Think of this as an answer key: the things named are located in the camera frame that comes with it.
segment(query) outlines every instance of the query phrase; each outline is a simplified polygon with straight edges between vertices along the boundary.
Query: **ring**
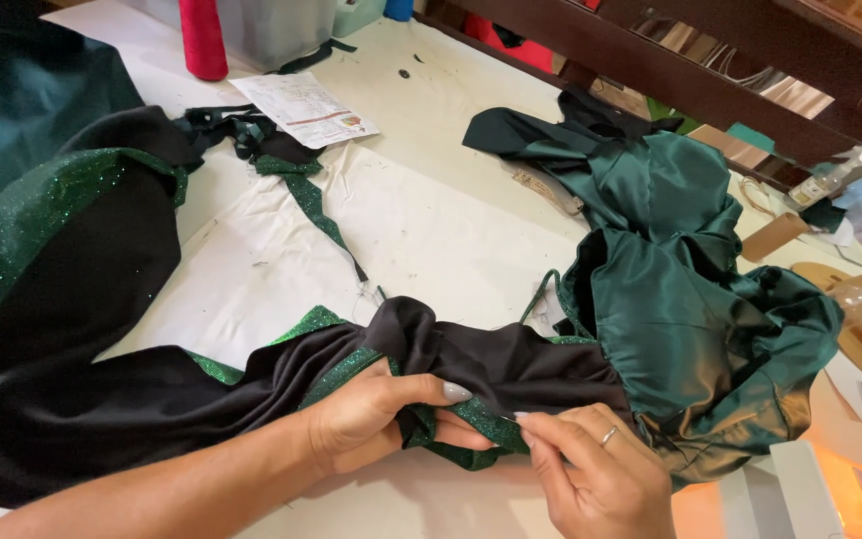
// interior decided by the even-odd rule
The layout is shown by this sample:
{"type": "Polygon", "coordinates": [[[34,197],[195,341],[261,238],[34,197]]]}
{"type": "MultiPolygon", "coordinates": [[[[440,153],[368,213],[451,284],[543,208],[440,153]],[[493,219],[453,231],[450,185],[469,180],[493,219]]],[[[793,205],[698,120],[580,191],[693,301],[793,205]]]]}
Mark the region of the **ring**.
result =
{"type": "Polygon", "coordinates": [[[601,440],[601,447],[605,446],[605,444],[607,443],[607,440],[609,440],[610,437],[613,436],[614,433],[616,433],[616,431],[617,431],[616,425],[614,427],[612,427],[610,431],[607,431],[607,434],[605,435],[605,439],[601,440]]]}

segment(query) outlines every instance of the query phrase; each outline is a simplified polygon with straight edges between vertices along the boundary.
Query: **fingernail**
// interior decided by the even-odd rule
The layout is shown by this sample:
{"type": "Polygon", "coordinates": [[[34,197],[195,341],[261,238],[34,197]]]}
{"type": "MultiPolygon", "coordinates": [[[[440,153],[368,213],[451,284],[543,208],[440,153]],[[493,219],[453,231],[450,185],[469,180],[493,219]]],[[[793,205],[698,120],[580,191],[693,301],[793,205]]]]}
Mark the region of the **fingernail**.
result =
{"type": "Polygon", "coordinates": [[[462,403],[471,399],[471,392],[453,382],[445,382],[444,398],[450,403],[462,403]]]}
{"type": "Polygon", "coordinates": [[[531,433],[522,430],[521,437],[524,438],[524,443],[528,444],[528,447],[534,447],[534,436],[531,433]]]}

